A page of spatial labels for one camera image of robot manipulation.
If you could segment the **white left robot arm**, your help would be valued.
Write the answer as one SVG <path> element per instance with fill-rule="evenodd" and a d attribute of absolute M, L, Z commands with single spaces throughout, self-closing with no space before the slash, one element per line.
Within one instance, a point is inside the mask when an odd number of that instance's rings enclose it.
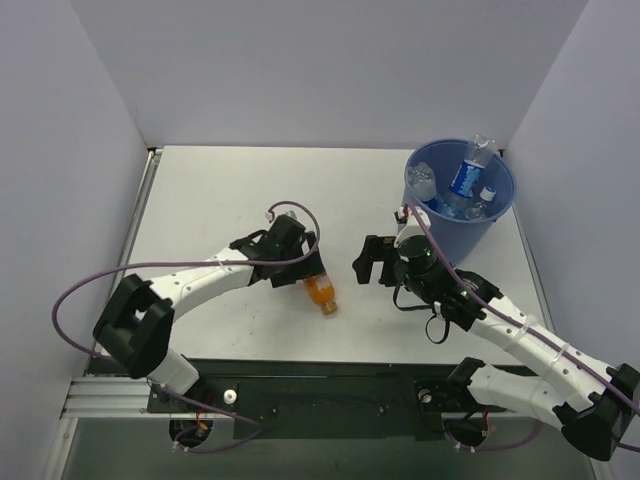
<path fill-rule="evenodd" d="M 269 281 L 274 288 L 320 271 L 318 235 L 287 214 L 270 228 L 232 241 L 205 261 L 164 276 L 124 277 L 109 298 L 93 337 L 132 379 L 170 390 L 181 410 L 200 408 L 212 387 L 196 367 L 169 347 L 174 323 L 186 313 L 232 290 Z"/>

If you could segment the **orange juice bottle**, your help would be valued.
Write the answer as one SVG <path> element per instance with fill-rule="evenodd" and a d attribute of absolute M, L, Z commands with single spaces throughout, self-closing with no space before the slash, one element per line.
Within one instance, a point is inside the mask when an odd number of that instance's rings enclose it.
<path fill-rule="evenodd" d="M 303 284 L 311 301 L 320 308 L 323 315 L 337 312 L 334 286 L 326 273 L 304 279 Z"/>

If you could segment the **clear bottle white cap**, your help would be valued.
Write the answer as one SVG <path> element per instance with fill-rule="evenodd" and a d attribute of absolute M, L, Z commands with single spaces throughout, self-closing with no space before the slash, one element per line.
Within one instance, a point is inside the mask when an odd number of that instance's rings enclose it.
<path fill-rule="evenodd" d="M 476 201 L 469 206 L 464 214 L 468 221 L 479 221 L 487 217 L 487 213 L 496 195 L 496 190 L 491 186 L 485 186 Z"/>

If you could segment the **large Pepsi bottle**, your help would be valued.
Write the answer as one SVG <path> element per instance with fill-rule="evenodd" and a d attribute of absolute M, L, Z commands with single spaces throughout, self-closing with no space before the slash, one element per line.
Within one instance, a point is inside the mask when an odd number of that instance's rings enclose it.
<path fill-rule="evenodd" d="M 420 201 L 431 210 L 436 211 L 438 209 L 440 196 L 435 173 L 429 165 L 420 162 L 409 166 L 407 169 L 407 183 L 417 201 Z"/>

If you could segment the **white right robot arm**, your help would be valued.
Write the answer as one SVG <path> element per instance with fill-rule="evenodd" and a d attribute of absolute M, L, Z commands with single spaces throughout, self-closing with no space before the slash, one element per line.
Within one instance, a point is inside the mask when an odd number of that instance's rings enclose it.
<path fill-rule="evenodd" d="M 358 283 L 369 283 L 376 262 L 383 265 L 381 284 L 411 292 L 446 325 L 490 342 L 532 372 L 511 374 L 467 357 L 448 379 L 453 406 L 527 415 L 558 429 L 584 455 L 612 458 L 635 414 L 638 370 L 613 367 L 562 341 L 481 275 L 439 260 L 423 235 L 366 236 L 352 264 Z"/>

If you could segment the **small Pepsi bottle blue cap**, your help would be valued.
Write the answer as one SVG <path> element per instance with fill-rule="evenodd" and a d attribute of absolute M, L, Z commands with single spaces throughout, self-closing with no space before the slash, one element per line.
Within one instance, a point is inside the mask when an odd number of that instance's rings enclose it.
<path fill-rule="evenodd" d="M 463 160 L 442 199 L 440 213 L 459 218 L 471 205 L 473 188 L 497 153 L 493 139 L 475 134 L 467 143 Z"/>

